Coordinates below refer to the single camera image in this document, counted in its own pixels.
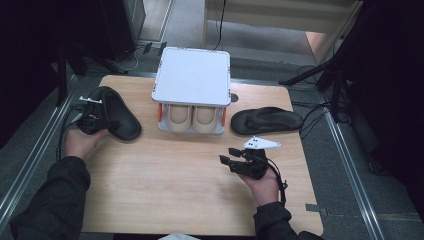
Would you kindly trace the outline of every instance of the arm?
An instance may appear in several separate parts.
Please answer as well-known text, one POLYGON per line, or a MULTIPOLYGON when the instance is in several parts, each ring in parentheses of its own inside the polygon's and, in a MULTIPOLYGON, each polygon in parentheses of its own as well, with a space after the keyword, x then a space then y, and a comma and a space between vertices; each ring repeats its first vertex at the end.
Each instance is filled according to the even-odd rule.
POLYGON ((67 157, 52 165, 27 209, 11 220, 15 239, 78 239, 90 186, 84 159, 106 134, 101 131, 89 136, 80 130, 69 131, 67 157))
POLYGON ((279 189, 274 172, 268 169, 259 180, 243 175, 239 176, 249 186, 259 205, 257 213, 253 216, 257 238, 299 239, 289 224, 291 214, 285 209, 285 202, 278 201, 279 189))

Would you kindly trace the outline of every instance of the white lid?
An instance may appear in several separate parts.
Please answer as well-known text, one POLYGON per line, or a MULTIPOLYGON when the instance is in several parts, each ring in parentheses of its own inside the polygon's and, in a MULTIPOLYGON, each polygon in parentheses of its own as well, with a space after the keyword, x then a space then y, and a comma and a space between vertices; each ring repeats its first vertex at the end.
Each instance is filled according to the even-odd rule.
POLYGON ((227 52, 166 47, 152 99, 159 103, 228 106, 230 78, 227 52))

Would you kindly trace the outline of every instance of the sleeve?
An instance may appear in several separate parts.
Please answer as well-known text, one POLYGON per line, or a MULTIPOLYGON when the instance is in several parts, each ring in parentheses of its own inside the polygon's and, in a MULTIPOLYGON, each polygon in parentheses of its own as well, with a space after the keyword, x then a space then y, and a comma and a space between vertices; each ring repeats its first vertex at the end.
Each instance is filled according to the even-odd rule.
POLYGON ((78 239, 90 174, 85 162, 65 157, 50 168, 26 210, 10 221, 15 239, 78 239))
POLYGON ((253 218, 258 239, 299 239, 289 224, 291 214, 282 202, 269 203, 258 207, 253 218))

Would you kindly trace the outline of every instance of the wooden tabletop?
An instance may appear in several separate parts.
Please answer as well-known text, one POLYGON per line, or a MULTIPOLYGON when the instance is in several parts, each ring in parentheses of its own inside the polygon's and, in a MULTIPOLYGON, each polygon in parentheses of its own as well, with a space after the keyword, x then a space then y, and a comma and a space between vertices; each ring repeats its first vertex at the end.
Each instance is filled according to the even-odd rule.
MULTIPOLYGON (((230 129, 234 113, 276 106, 292 110, 287 89, 231 84, 239 101, 227 108, 222 135, 177 134, 161 131, 158 104, 151 99, 154 79, 106 76, 101 85, 115 89, 140 121, 139 138, 122 142, 103 139, 87 161, 91 187, 87 193, 84 232, 253 236, 256 203, 249 188, 219 155, 243 149, 249 137, 230 129)), ((259 136, 282 144, 266 150, 287 180, 287 209, 295 231, 321 235, 318 212, 298 132, 259 136)))

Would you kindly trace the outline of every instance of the hand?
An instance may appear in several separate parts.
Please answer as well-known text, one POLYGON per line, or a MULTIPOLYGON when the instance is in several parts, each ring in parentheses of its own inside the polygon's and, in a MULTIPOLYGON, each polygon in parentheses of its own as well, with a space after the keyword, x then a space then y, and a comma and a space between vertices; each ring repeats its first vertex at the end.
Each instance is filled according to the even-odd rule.
POLYGON ((278 201, 277 176, 270 168, 259 180, 244 175, 239 175, 239 177, 249 186, 259 206, 278 201))
POLYGON ((102 129, 93 135, 87 135, 80 129, 69 130, 65 139, 66 156, 75 156, 85 160, 94 151, 97 142, 108 134, 107 129, 102 129))

